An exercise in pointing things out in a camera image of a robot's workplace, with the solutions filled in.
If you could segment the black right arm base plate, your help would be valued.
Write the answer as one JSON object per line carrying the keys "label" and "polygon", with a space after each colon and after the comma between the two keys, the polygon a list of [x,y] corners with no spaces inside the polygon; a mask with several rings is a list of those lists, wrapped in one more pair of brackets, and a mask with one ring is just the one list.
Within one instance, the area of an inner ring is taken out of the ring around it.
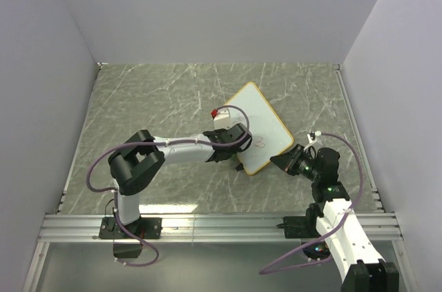
{"label": "black right arm base plate", "polygon": [[285,239],[313,239],[320,236],[309,227],[305,216],[284,216],[276,228],[283,230]]}

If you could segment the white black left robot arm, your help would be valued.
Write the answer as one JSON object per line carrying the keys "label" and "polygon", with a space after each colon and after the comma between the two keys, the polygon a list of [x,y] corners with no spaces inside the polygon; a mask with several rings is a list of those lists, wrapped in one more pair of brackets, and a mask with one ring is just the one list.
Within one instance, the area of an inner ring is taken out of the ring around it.
{"label": "white black left robot arm", "polygon": [[108,158],[110,173],[117,187],[115,230],[124,238],[140,236],[142,231],[140,193],[163,166],[181,163],[221,162],[246,151],[252,134],[244,124],[205,131],[192,137],[166,139],[147,130],[135,133],[128,141],[141,143],[116,150]]}

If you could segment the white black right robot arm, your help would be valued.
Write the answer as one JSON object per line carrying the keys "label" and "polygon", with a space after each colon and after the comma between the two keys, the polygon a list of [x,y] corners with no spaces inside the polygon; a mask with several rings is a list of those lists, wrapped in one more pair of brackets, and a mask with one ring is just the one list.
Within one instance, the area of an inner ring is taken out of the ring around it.
{"label": "white black right robot arm", "polygon": [[273,156],[271,162],[291,176],[311,182],[314,202],[303,216],[285,216],[278,228],[287,239],[313,238],[303,253],[320,262],[333,259],[341,276],[341,291],[398,291],[399,271],[370,242],[353,203],[339,181],[340,154],[331,148],[306,150],[300,144]]}

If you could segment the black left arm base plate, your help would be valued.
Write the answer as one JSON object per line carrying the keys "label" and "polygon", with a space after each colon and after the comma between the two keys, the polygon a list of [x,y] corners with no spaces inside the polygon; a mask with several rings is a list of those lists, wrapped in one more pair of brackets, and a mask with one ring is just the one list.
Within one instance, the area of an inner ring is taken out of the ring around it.
{"label": "black left arm base plate", "polygon": [[[162,218],[140,217],[138,220],[127,224],[125,228],[137,237],[148,240],[158,240],[162,230]],[[101,240],[128,239],[130,236],[122,230],[114,217],[104,217],[99,230],[98,238]]]}

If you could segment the yellow framed whiteboard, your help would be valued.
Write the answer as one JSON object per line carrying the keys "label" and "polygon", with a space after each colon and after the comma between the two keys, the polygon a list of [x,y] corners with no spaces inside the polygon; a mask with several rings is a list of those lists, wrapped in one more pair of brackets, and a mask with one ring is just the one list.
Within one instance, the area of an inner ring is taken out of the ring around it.
{"label": "yellow framed whiteboard", "polygon": [[246,151],[237,154],[246,174],[255,175],[270,163],[271,157],[294,144],[293,135],[254,82],[246,83],[226,104],[242,109],[229,110],[234,123],[245,124],[245,119],[249,119],[252,143]]}

